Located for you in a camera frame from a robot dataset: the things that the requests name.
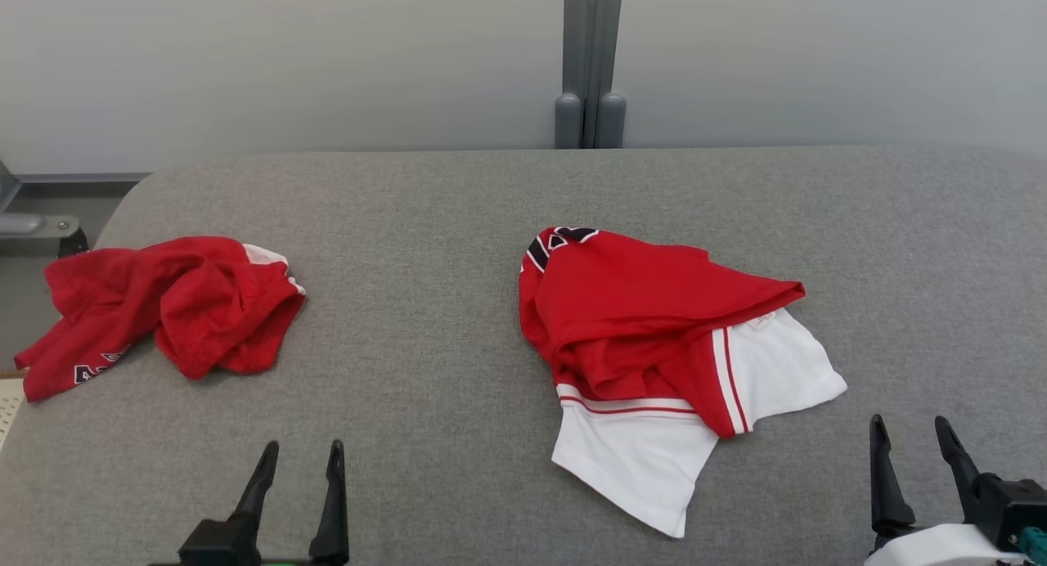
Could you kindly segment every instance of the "gray fabric surface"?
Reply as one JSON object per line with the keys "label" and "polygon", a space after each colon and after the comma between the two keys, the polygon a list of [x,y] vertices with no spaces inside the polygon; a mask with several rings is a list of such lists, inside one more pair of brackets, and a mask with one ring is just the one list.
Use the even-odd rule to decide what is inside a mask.
{"label": "gray fabric surface", "polygon": [[[231,235],[290,257],[309,300],[264,375],[191,383],[147,339],[23,409],[0,455],[0,562],[174,559],[269,439],[260,545],[302,554],[337,437],[353,564],[860,563],[874,412],[923,522],[960,518],[935,413],[982,470],[1047,481],[1045,172],[838,148],[259,156],[154,175],[99,246]],[[790,310],[850,385],[721,443],[683,541],[550,462],[559,408],[516,317],[520,256],[550,224],[801,279]]]}

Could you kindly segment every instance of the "perforated white panel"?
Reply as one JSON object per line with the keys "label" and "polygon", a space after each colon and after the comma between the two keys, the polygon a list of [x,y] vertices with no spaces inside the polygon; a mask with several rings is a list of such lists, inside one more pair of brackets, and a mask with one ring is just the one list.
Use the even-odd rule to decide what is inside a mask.
{"label": "perforated white panel", "polygon": [[22,406],[23,399],[22,381],[0,380],[0,451],[3,450],[3,442],[15,423],[15,414],[18,413],[19,406]]}

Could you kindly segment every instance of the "white panel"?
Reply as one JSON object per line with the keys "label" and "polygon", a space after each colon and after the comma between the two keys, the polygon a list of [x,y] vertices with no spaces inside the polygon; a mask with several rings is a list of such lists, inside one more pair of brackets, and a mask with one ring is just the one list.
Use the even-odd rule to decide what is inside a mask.
{"label": "white panel", "polygon": [[563,0],[0,0],[0,160],[552,148]]}
{"label": "white panel", "polygon": [[1047,156],[1047,0],[622,0],[614,89],[626,148]]}

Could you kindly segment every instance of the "gray floor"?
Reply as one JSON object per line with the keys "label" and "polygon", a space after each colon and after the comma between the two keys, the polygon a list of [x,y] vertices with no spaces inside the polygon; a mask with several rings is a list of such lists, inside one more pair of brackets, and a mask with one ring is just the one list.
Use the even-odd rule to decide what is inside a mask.
{"label": "gray floor", "polygon": [[[91,246],[120,204],[131,182],[30,183],[23,185],[6,211],[79,217]],[[58,241],[0,241],[0,369],[14,369],[12,358],[54,324],[44,268],[54,261]]]}

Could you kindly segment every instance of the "teal connector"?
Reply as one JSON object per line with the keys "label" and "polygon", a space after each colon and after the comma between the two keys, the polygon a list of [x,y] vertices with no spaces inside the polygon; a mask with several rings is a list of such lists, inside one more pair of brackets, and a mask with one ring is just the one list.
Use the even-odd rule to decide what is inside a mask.
{"label": "teal connector", "polygon": [[1018,539],[1018,550],[1028,556],[1037,566],[1047,566],[1047,534],[1037,527],[1022,529],[1022,537]]}

